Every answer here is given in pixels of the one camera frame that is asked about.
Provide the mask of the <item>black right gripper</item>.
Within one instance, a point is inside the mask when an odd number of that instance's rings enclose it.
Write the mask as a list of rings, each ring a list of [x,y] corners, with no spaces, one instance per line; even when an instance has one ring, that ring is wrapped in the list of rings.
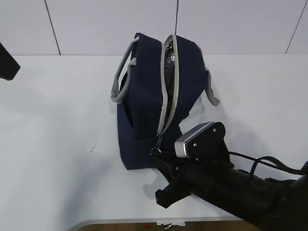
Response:
[[[226,146],[200,151],[196,158],[167,156],[158,148],[151,150],[154,166],[168,181],[155,192],[156,203],[162,207],[194,194],[217,206],[233,207],[233,195],[225,178],[233,163]]]

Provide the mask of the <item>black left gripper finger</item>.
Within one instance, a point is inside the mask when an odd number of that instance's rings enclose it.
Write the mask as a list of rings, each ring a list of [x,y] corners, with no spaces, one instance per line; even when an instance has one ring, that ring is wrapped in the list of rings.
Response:
[[[5,47],[0,44],[0,78],[11,81],[20,68],[18,62],[9,54]]]

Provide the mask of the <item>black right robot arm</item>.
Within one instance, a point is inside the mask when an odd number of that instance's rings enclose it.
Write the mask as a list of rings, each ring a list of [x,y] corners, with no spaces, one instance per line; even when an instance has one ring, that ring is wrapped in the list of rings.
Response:
[[[235,169],[227,148],[212,148],[195,157],[151,152],[156,168],[168,185],[155,193],[156,202],[168,208],[190,195],[235,215],[263,231],[305,231],[308,228],[308,167],[285,166],[276,158],[255,159],[250,171]],[[297,180],[259,178],[258,164],[297,173]]]

